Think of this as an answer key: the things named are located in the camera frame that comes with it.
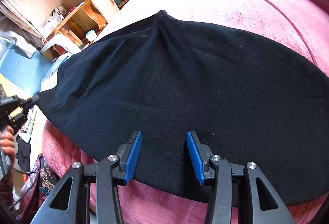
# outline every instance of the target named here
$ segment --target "white cabinet door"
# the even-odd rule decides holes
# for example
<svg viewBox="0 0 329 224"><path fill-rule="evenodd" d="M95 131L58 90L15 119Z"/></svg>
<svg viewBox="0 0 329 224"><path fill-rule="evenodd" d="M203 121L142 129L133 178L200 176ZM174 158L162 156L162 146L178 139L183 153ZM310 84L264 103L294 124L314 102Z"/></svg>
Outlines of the white cabinet door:
<svg viewBox="0 0 329 224"><path fill-rule="evenodd" d="M92 2L107 22L110 22L119 11L114 0L92 0Z"/></svg>

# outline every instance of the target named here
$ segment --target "black fleece fabric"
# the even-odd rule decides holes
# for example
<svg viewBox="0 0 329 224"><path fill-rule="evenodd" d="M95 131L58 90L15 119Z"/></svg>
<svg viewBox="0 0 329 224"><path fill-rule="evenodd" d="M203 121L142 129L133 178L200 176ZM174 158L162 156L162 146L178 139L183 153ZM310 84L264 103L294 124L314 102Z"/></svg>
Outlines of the black fleece fabric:
<svg viewBox="0 0 329 224"><path fill-rule="evenodd" d="M181 197L209 198L189 130L231 163L257 163L287 205L329 190L329 79L250 32L160 11L73 55L39 107L97 160L140 130L134 179Z"/></svg>
<svg viewBox="0 0 329 224"><path fill-rule="evenodd" d="M24 172L30 172L31 144L26 143L20 136L16 137L16 142L18 144L16 159L19 161L19 167Z"/></svg>

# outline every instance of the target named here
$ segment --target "window curtain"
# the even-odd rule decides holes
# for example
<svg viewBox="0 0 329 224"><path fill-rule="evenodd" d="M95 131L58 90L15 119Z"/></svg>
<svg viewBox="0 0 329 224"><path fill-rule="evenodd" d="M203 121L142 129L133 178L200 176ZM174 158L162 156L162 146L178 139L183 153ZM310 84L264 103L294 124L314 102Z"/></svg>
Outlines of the window curtain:
<svg viewBox="0 0 329 224"><path fill-rule="evenodd" d="M45 45L47 42L46 38L29 21L19 0L2 0L0 3L0 12L21 28L23 30L22 33L25 33L23 36L31 41L36 48Z"/></svg>

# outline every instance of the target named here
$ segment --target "drawer handle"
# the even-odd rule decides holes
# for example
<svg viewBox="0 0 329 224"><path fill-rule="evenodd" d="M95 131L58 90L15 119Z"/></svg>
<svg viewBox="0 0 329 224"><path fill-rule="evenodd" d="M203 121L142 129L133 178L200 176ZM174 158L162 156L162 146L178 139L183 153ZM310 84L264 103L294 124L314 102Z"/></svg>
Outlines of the drawer handle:
<svg viewBox="0 0 329 224"><path fill-rule="evenodd" d="M114 5L114 2L113 2L113 0L110 0L111 2L112 2L112 5Z"/></svg>

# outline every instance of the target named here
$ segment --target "metal screw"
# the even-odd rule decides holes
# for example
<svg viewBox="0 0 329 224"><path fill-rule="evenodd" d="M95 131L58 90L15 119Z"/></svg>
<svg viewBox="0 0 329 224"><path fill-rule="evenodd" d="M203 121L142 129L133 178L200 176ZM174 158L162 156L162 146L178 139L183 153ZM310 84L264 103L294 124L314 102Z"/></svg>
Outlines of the metal screw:
<svg viewBox="0 0 329 224"><path fill-rule="evenodd" d="M115 154L111 154L108 159L109 161L116 161L118 159L118 156Z"/></svg>
<svg viewBox="0 0 329 224"><path fill-rule="evenodd" d="M254 162L248 162L248 167L250 169L255 169L257 167L257 165Z"/></svg>
<svg viewBox="0 0 329 224"><path fill-rule="evenodd" d="M211 160L215 162L220 161L220 156L218 154L214 154L213 156L211 156Z"/></svg>
<svg viewBox="0 0 329 224"><path fill-rule="evenodd" d="M73 168L79 168L81 166L81 163L80 162L74 162L73 164L72 164L72 167Z"/></svg>

